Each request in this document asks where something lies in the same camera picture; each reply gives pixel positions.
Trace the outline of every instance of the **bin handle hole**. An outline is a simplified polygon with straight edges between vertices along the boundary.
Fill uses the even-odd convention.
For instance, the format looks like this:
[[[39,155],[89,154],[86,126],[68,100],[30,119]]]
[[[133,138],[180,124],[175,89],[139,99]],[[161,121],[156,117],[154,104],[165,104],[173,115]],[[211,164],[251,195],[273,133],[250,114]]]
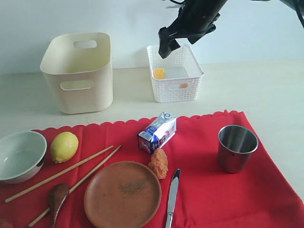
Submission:
[[[173,85],[170,85],[169,86],[169,89],[170,90],[173,90],[173,89],[186,89],[189,87],[189,84],[188,83],[183,83],[183,84],[173,84]]]
[[[93,86],[94,82],[91,80],[65,81],[60,84],[61,89],[65,91],[91,89]]]
[[[95,48],[97,42],[95,40],[74,41],[73,46],[74,48]]]

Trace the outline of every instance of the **wooden spoon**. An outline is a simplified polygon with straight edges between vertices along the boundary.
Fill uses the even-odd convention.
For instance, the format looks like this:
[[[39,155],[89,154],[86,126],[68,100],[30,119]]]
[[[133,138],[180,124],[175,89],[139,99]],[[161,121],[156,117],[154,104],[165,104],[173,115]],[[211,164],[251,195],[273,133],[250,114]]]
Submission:
[[[69,194],[70,188],[67,184],[58,184],[52,188],[49,196],[48,203],[51,212],[52,224],[51,228],[55,228],[56,219],[61,206]]]

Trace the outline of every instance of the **white wall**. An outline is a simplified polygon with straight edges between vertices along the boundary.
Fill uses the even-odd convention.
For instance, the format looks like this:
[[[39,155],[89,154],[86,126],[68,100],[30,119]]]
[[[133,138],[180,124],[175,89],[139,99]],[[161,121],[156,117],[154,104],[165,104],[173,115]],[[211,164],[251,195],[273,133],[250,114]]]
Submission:
[[[112,39],[113,67],[145,67],[146,46],[177,9],[161,0],[2,0],[0,74],[36,72],[50,41],[72,32],[101,31]],[[279,0],[228,0],[217,30],[192,46],[199,63],[304,57],[304,29]]]

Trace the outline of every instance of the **knife handle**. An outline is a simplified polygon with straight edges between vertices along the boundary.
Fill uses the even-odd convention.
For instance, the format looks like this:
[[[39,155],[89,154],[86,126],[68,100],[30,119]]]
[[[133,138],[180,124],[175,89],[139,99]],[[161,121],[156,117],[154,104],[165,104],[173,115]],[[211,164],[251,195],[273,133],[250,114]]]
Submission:
[[[166,222],[166,227],[165,228],[171,228],[172,220],[173,220],[173,213],[168,213],[167,214],[167,222]]]

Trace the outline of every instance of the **yellow sponge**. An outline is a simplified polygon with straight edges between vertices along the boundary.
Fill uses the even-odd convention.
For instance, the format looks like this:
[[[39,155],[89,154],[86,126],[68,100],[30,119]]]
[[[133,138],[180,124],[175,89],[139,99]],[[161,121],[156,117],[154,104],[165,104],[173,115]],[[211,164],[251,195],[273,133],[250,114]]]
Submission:
[[[156,68],[154,70],[154,78],[155,79],[165,79],[165,69],[164,68]]]

